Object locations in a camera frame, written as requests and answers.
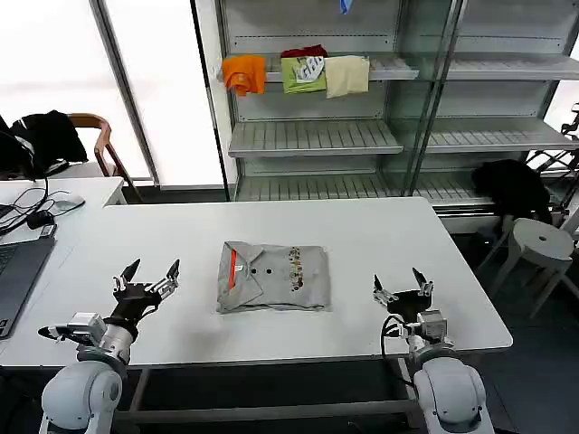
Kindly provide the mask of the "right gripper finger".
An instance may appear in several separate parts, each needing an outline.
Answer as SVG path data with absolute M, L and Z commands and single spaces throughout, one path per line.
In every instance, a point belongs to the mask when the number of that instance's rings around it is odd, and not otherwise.
M 422 273 L 416 268 L 413 268 L 413 275 L 419 286 L 417 296 L 418 297 L 430 297 L 433 292 L 433 282 L 428 280 Z
M 384 308 L 388 308 L 388 305 L 397 300 L 397 296 L 385 290 L 382 283 L 377 275 L 374 275 L 374 289 L 373 298 Z

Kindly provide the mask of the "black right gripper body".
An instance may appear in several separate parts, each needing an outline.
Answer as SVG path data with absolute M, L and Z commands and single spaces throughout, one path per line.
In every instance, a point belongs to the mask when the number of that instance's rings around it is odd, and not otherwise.
M 431 307 L 431 296 L 419 290 L 408 290 L 394 293 L 387 302 L 387 311 L 398 315 L 405 323 L 415 323 L 419 313 Z

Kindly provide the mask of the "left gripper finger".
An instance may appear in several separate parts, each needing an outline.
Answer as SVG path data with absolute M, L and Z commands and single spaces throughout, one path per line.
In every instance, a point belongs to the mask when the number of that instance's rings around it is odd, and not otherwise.
M 137 273 L 140 264 L 140 259 L 136 259 L 131 264 L 127 265 L 123 271 L 113 278 L 113 292 L 117 293 L 124 291 L 128 284 L 132 281 Z
M 171 296 L 178 288 L 180 259 L 177 259 L 166 273 L 166 276 L 148 288 L 148 292 L 158 294 L 161 299 Z

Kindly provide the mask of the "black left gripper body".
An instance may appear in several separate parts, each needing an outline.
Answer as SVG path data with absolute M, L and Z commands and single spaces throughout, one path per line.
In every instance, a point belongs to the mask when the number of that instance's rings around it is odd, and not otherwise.
M 145 315 L 149 307 L 157 310 L 161 303 L 161 296 L 148 288 L 150 284 L 128 283 L 123 289 L 113 292 L 117 305 L 110 317 L 137 324 Z

